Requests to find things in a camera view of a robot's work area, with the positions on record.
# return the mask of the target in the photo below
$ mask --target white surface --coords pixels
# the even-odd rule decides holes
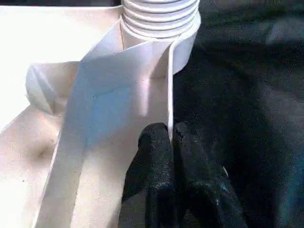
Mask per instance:
[[[44,101],[42,106],[39,106],[39,102],[33,102],[39,109],[49,107],[47,111],[54,113],[56,108],[52,108],[58,97],[67,99],[71,89],[68,82],[73,80],[71,72],[75,71],[75,67],[67,68],[64,75],[49,69],[74,65],[71,61],[78,64],[82,59],[62,125],[60,118],[33,111],[13,122],[5,131],[9,133],[4,142],[9,138],[20,138],[19,134],[23,134],[21,139],[26,141],[14,141],[15,144],[8,149],[4,149],[4,142],[0,144],[0,155],[7,162],[10,159],[18,161],[19,157],[36,157],[44,147],[35,143],[40,140],[38,136],[35,140],[32,137],[41,134],[43,142],[47,142],[48,139],[57,138],[61,126],[51,164],[48,157],[43,163],[45,172],[41,172],[37,180],[31,177],[39,189],[31,201],[32,210],[23,215],[21,212],[26,204],[17,203],[16,211],[21,212],[4,220],[4,227],[29,227],[33,220],[35,228],[115,227],[124,175],[137,151],[141,130],[148,124],[164,122],[169,125],[171,135],[173,73],[181,70],[189,59],[200,17],[195,17],[193,26],[182,36],[156,40],[134,34],[123,23],[119,26],[117,19],[120,13],[121,8],[1,8],[2,19],[14,22],[14,29],[11,30],[9,26],[0,24],[3,30],[19,37],[10,40],[10,35],[5,34],[6,46],[13,50],[9,52],[10,48],[5,49],[6,54],[2,55],[4,62],[11,66],[15,63],[15,67],[23,64],[24,68],[31,61],[40,63],[34,65],[39,74],[35,74],[35,77],[29,74],[28,77],[39,86],[37,90],[35,86],[31,88],[34,91],[32,98],[44,97],[40,100]],[[50,48],[47,42],[55,44],[55,48]],[[16,61],[14,56],[19,51],[22,54]],[[35,119],[36,112],[39,113],[39,120],[46,122],[44,125],[35,122],[38,121]],[[25,129],[21,131],[13,127],[14,123]],[[45,135],[39,133],[49,127],[55,130]],[[40,168],[30,162],[25,164],[32,167],[31,173],[40,173]],[[9,169],[14,169],[13,163],[4,167],[1,170],[4,173],[1,183],[19,180],[14,175],[7,175]],[[20,175],[24,170],[26,167],[20,166],[17,173]],[[16,194],[19,194],[20,200],[26,200],[35,188],[29,188],[32,190],[26,194],[20,188]],[[2,210],[5,207],[6,204],[0,205]],[[34,219],[35,208],[38,210]],[[20,222],[13,220],[18,218],[21,218]]]

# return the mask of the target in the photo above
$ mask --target black fabric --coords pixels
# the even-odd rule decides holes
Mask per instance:
[[[14,6],[119,6],[120,0],[0,0]]]

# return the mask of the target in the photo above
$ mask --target white cardboard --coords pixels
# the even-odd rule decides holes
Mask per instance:
[[[86,48],[80,48],[78,59],[59,57],[60,61],[68,58],[65,67],[76,64],[78,70],[76,76],[72,73],[75,67],[66,72],[75,79],[33,228],[117,226],[124,176],[137,151],[141,130],[148,124],[164,122],[172,137],[173,74],[189,59],[199,15],[180,37],[157,40],[124,27],[115,19],[121,8],[90,10],[96,10],[92,15],[99,19],[81,8],[68,12],[65,8],[40,9],[37,13],[43,18],[64,15],[68,21],[79,20],[80,25],[93,20],[98,26],[109,22],[104,21],[104,13],[113,23],[110,28],[103,25],[97,29],[97,34],[102,34],[100,41],[95,40],[93,48],[83,45]],[[79,58],[85,49],[87,55]],[[34,64],[28,71],[32,80],[30,101],[49,113],[64,111],[64,99],[70,91],[69,80],[62,80],[56,71],[49,72],[61,67],[61,63],[49,64],[54,59],[55,55],[47,64]]]

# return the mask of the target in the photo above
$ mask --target ribbed cylinder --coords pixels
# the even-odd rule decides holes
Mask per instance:
[[[123,0],[123,20],[134,33],[172,38],[191,28],[200,0]]]

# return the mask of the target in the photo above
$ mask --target black cloth background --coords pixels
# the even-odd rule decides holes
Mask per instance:
[[[203,21],[174,76],[175,122],[218,139],[248,227],[304,227],[303,21]]]

